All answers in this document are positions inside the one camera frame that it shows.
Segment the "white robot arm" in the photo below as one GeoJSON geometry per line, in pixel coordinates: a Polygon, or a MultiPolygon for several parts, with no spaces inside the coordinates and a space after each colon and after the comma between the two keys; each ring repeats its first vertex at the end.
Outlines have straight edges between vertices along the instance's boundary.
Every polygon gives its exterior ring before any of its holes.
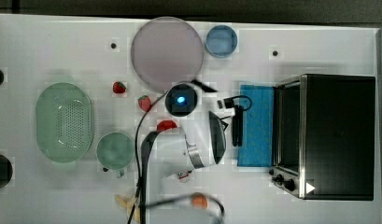
{"type": "Polygon", "coordinates": [[[223,158],[226,137],[220,118],[233,114],[224,98],[198,81],[180,82],[163,95],[163,115],[178,126],[151,132],[142,141],[141,224],[223,224],[221,203],[217,215],[190,205],[174,207],[193,195],[165,199],[162,184],[171,175],[216,165],[223,158]]]}

